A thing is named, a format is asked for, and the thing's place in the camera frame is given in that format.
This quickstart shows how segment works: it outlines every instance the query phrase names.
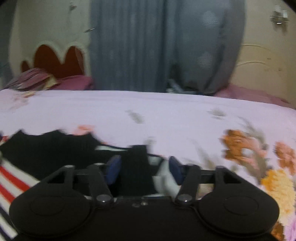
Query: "black garment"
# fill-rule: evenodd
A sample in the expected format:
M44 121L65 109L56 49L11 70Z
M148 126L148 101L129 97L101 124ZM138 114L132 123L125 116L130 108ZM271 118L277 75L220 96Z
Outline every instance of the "black garment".
M100 145L103 144L91 134L73 136L53 131L33 136L19 131L0 146L0 151L11 164L39 180L65 165L84 169L93 163L107 163L111 157L120 155L122 167L116 183L110 187L112 195L144 196L157 193L152 176L156 175L163 161L161 157L155 156L161 161L151 166L145 146L119 148L120 151L95 150Z

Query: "bed sheet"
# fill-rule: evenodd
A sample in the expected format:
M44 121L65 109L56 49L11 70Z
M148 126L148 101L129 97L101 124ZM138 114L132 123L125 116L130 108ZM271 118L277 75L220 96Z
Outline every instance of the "bed sheet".
M3 135L13 135L19 129L34 135L56 129L65 133L79 130L82 134L86 130L109 145L149 144L150 153L175 156L184 164L203 169L223 165L278 202L280 217L273 234L279 240L296 238L295 110L245 100L167 93L41 91L22 104L14 95L19 94L0 92ZM0 204L8 211L11 200L5 199L3 192L10 192L13 199L22 190L3 171L28 186L38 180L3 162ZM174 196L179 187L167 167L160 175ZM2 229L13 237L15 231L3 223Z

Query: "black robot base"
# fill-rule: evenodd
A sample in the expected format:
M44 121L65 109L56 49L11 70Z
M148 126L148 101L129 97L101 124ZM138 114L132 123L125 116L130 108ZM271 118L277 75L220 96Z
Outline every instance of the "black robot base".
M120 158L107 167L65 166L12 202L14 241L276 241L270 232L279 207L272 197L224 167L201 170L174 157L169 167L182 185L174 200L113 198L108 185ZM214 190L196 200L201 183L213 183Z

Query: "red stripe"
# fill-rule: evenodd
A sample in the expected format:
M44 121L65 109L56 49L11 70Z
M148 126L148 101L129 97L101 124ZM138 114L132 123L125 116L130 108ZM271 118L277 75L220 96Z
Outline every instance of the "red stripe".
M7 191L1 184L0 184L0 194L2 194L3 197L10 203L14 200L14 196L9 191Z
M13 185L15 185L17 188L19 188L23 192L27 191L30 188L23 181L21 181L20 179L16 178L11 173L9 173L4 167L0 167L0 173L2 173L3 176L5 176L5 178L7 180L9 180Z

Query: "brown flower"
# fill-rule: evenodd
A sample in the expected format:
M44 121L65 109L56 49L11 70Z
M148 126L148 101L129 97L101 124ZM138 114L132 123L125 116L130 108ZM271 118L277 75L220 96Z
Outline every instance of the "brown flower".
M254 158L254 152L263 158L267 154L267 151L256 139L246 136L240 130L228 130L227 135L222 137L222 142L228 148L225 151L225 159L235 161L238 164L251 164L254 169L259 169Z
M274 152L279 158L278 163L281 168L287 167L293 176L296 173L295 151L282 142L276 142Z
M273 230L271 231L272 236L274 236L278 241L284 240L284 227L281 223L276 222Z

